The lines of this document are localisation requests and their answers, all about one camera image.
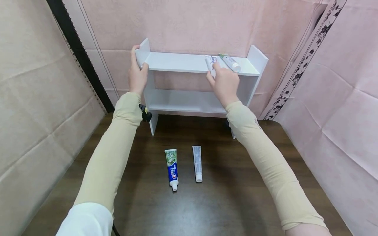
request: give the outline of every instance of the white toothpaste tube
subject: white toothpaste tube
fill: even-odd
[[[201,183],[202,182],[201,146],[192,146],[192,148],[193,148],[195,181],[198,183]]]
[[[240,67],[240,65],[229,55],[219,53],[218,56],[223,59],[223,61],[228,65],[228,67],[230,67],[233,72],[239,73],[241,71],[242,68]]]
[[[214,69],[214,67],[212,67],[212,65],[214,64],[214,62],[217,61],[217,57],[205,55],[205,61],[206,61],[206,64],[208,65],[208,70],[210,71],[211,76],[213,78],[215,78],[216,73],[215,73],[215,69]]]

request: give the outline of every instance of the curtain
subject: curtain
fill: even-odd
[[[105,112],[44,0],[0,10],[0,228],[19,235]]]
[[[334,0],[260,116],[279,122],[353,235],[378,235],[378,2]]]

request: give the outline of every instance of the beige arm sleeve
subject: beige arm sleeve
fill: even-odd
[[[260,128],[256,116],[241,102],[229,104],[226,111],[232,131],[247,149],[273,197],[282,229],[286,231],[300,223],[327,228],[281,152]]]
[[[74,205],[95,202],[112,214],[114,198],[126,167],[136,129],[142,121],[141,98],[126,93],[117,102],[112,123],[102,136],[85,170]]]

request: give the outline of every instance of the toothpaste tube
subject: toothpaste tube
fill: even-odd
[[[239,73],[241,71],[242,68],[240,65],[229,55],[219,53],[218,56],[223,59],[223,61],[228,65],[228,67],[231,68],[233,72]]]
[[[193,148],[195,181],[198,183],[201,183],[202,182],[201,146],[192,146],[192,148]]]
[[[213,78],[215,78],[216,73],[215,73],[215,69],[214,69],[214,67],[212,67],[212,65],[214,64],[214,62],[217,61],[217,57],[205,55],[205,61],[206,61],[206,64],[208,65],[208,70],[210,71],[211,76]]]
[[[165,153],[167,158],[169,185],[172,186],[173,191],[177,191],[178,176],[176,149],[165,150]]]

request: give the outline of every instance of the white cap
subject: white cap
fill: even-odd
[[[238,63],[233,63],[232,64],[232,70],[235,72],[235,73],[239,73],[241,71],[241,67]]]
[[[195,181],[197,183],[201,183],[202,182],[202,174],[198,173],[195,175]]]
[[[176,183],[173,183],[173,184],[172,184],[172,190],[173,190],[173,191],[177,191],[177,184],[176,184]]]

